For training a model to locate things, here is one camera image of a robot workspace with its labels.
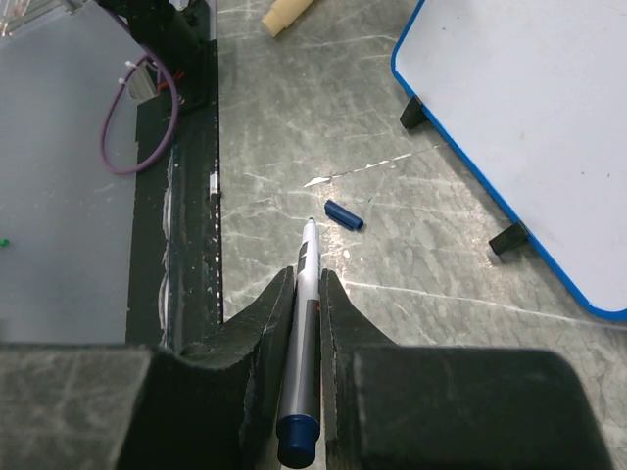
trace black foot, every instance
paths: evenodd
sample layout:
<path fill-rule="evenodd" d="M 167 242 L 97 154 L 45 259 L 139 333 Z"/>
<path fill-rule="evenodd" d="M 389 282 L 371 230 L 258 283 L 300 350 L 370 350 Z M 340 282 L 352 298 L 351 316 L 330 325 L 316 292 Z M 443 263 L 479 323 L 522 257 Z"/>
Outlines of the black foot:
<path fill-rule="evenodd" d="M 427 116 L 424 115 L 424 111 L 422 110 L 423 106 L 424 105 L 420 101 L 420 98 L 418 98 L 417 96 L 414 96 L 410 99 L 410 102 L 408 103 L 407 107 L 403 111 L 403 114 L 401 115 L 401 124 L 405 129 L 414 129 L 415 127 L 418 127 L 420 124 L 428 120 Z"/>
<path fill-rule="evenodd" d="M 515 250 L 524 245 L 527 242 L 528 236 L 529 233 L 525 226 L 520 222 L 516 222 L 488 243 L 494 254 L 499 257 L 505 252 Z"/>

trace whiteboard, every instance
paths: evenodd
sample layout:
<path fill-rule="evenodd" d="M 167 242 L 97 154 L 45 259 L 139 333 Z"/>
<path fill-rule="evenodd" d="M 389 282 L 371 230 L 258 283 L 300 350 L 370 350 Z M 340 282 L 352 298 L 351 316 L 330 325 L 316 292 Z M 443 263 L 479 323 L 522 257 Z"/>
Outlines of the whiteboard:
<path fill-rule="evenodd" d="M 627 319 L 627 0 L 421 0 L 392 70 L 573 296 Z"/>

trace silver pen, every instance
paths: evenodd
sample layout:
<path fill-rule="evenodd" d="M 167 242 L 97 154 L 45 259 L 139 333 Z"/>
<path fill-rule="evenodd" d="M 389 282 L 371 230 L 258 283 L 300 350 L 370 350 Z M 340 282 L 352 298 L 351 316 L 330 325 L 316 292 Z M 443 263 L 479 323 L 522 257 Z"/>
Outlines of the silver pen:
<path fill-rule="evenodd" d="M 320 437 L 320 250 L 310 218 L 298 255 L 296 304 L 276 420 L 278 459 L 290 468 L 314 463 Z"/>

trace blue pen end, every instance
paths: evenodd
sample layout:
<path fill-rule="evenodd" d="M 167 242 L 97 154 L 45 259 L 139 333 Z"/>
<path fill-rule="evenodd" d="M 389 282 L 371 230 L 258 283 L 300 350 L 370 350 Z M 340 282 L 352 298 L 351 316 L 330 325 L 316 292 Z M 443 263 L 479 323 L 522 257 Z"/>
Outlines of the blue pen end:
<path fill-rule="evenodd" d="M 276 423 L 278 460 L 289 468 L 309 467 L 315 460 L 320 425 L 305 414 L 285 416 Z"/>
<path fill-rule="evenodd" d="M 363 220 L 335 204 L 330 199 L 324 204 L 324 213 L 326 213 L 331 220 L 334 220 L 349 230 L 361 230 L 363 227 Z"/>

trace marble-patterned floor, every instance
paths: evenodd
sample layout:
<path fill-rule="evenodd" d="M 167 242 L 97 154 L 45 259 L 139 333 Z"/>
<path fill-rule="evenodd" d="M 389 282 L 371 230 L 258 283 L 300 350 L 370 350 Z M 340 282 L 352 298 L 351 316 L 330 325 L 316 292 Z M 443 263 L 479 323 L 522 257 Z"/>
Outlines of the marble-patterned floor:
<path fill-rule="evenodd" d="M 507 218 L 431 125 L 399 124 L 390 55 L 416 0 L 317 0 L 276 39 L 270 3 L 218 2 L 226 316 L 295 262 L 313 216 L 323 266 L 394 341 L 562 354 L 627 469 L 627 324 L 584 311 L 531 249 L 492 265 Z M 326 219 L 327 199 L 366 229 Z"/>

